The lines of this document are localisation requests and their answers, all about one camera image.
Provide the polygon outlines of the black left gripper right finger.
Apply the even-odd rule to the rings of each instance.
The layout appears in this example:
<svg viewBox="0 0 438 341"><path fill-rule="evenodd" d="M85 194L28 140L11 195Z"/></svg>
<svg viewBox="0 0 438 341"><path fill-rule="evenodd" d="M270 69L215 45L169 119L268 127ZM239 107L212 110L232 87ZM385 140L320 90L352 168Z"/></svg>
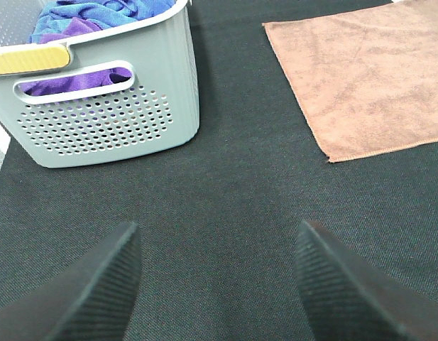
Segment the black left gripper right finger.
<svg viewBox="0 0 438 341"><path fill-rule="evenodd" d="M297 288L316 340L438 340L438 303L371 266L320 223L303 221Z"/></svg>

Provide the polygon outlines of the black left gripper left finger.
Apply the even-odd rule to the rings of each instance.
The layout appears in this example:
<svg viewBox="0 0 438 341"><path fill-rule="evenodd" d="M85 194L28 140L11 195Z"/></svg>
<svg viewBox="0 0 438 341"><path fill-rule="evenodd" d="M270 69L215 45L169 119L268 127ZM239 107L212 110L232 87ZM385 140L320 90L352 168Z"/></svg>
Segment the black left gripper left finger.
<svg viewBox="0 0 438 341"><path fill-rule="evenodd" d="M0 340L122 340L141 277L134 222L34 292L0 309Z"/></svg>

